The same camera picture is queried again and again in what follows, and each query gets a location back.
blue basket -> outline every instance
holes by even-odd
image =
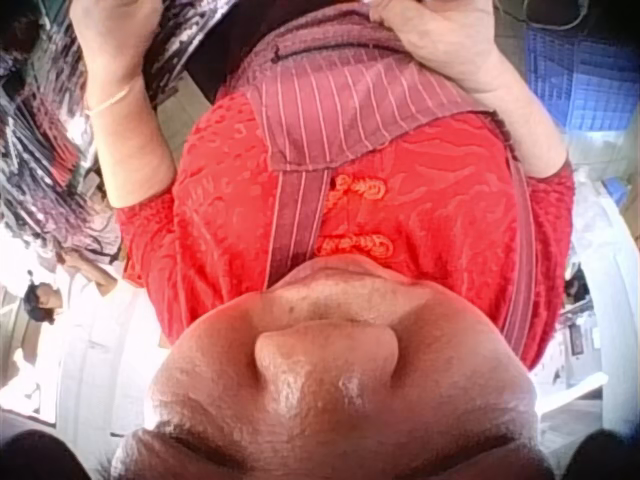
[[[640,99],[638,52],[605,40],[527,28],[527,80],[567,130],[626,130]]]

bracelet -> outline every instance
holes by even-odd
[[[93,117],[98,113],[102,112],[103,110],[106,110],[107,108],[112,107],[113,105],[118,103],[120,100],[122,100],[124,97],[126,97],[129,94],[132,86],[133,86],[133,82],[127,85],[121,92],[117,93],[116,95],[111,97],[109,100],[107,100],[103,104],[98,105],[96,108],[92,108],[92,109],[86,108],[85,112],[87,113],[88,116]]]

